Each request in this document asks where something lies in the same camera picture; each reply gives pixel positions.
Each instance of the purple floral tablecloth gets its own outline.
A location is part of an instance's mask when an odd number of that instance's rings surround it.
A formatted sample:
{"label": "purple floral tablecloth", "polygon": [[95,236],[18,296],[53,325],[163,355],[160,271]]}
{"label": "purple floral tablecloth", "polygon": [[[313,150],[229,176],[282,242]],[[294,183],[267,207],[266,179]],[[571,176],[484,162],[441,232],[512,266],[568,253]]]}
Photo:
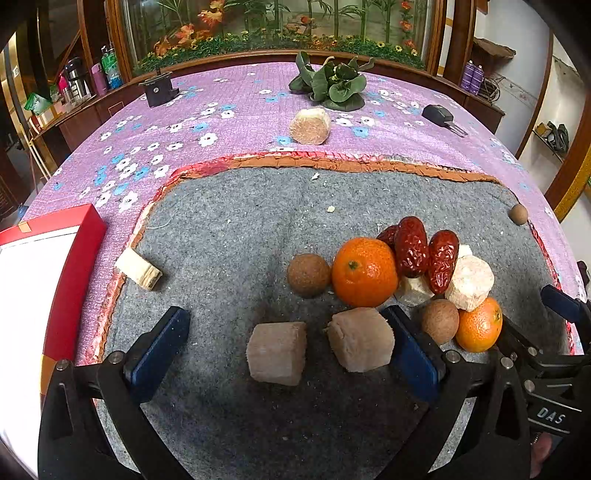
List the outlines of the purple floral tablecloth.
{"label": "purple floral tablecloth", "polygon": [[[408,157],[410,161],[490,174],[527,207],[563,290],[585,298],[583,282],[564,233],[544,196],[513,155],[476,118],[446,95],[366,74],[366,103],[358,111],[328,111],[330,137],[323,145],[299,145],[288,126],[307,96],[287,85],[292,63],[228,67],[173,80],[181,95],[149,108],[145,96],[120,110],[56,171],[26,218],[92,202],[108,230],[90,279],[80,324],[77,360],[96,354],[97,316],[113,266],[142,207],[182,166],[261,151],[321,151]],[[441,104],[469,132],[460,138],[421,117]]]}

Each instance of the glass display cabinet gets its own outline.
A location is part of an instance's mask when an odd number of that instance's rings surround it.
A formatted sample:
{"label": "glass display cabinet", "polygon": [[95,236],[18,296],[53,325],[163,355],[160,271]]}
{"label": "glass display cabinet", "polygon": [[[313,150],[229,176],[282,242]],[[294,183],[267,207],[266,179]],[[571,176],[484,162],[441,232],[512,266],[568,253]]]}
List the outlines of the glass display cabinet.
{"label": "glass display cabinet", "polygon": [[115,0],[132,76],[253,50],[341,51],[424,69],[434,0]]}

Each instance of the purple bottle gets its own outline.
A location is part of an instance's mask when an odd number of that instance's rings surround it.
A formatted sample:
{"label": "purple bottle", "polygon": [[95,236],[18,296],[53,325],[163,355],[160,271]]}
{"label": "purple bottle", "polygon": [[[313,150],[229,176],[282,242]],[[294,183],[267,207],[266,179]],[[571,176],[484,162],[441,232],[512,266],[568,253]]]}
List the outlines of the purple bottle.
{"label": "purple bottle", "polygon": [[477,68],[474,69],[474,75],[472,76],[472,81],[470,82],[470,89],[469,92],[478,95],[480,92],[480,85],[484,81],[484,71],[482,70],[482,65],[478,65]]}
{"label": "purple bottle", "polygon": [[460,87],[465,91],[470,90],[470,82],[474,76],[474,70],[476,70],[476,67],[470,60],[464,67],[464,75],[462,75],[462,82],[460,83]]}

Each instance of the blue gripper pad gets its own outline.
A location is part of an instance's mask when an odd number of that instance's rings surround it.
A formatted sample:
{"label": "blue gripper pad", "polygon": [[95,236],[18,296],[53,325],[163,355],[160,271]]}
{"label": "blue gripper pad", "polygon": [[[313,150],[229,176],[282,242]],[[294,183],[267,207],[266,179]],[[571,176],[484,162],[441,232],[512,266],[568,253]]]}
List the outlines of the blue gripper pad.
{"label": "blue gripper pad", "polygon": [[439,396],[439,381],[446,372],[441,349],[400,307],[387,307],[380,313],[394,330],[390,365],[402,372],[417,398],[433,404]]}
{"label": "blue gripper pad", "polygon": [[174,357],[187,342],[189,325],[187,310],[170,307],[156,326],[140,335],[129,349],[124,375],[135,402],[152,399]]}

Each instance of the white yam slice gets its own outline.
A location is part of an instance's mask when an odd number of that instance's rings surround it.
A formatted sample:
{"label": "white yam slice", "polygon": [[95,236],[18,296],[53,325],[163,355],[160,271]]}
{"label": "white yam slice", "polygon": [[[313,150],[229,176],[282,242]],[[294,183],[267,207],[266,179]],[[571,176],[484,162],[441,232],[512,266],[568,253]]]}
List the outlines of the white yam slice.
{"label": "white yam slice", "polygon": [[485,300],[494,282],[495,276],[488,263],[467,255],[457,259],[445,298],[458,309],[471,312]]}
{"label": "white yam slice", "polygon": [[360,307],[337,313],[327,333],[337,360],[349,372],[366,372],[390,363],[394,333],[376,309]]}
{"label": "white yam slice", "polygon": [[396,290],[394,296],[403,305],[416,307],[430,300],[433,297],[433,292],[429,289],[427,280],[423,275],[417,278],[401,277],[398,290]]}
{"label": "white yam slice", "polygon": [[246,360],[257,382],[297,385],[306,362],[306,324],[258,324],[248,341]]}

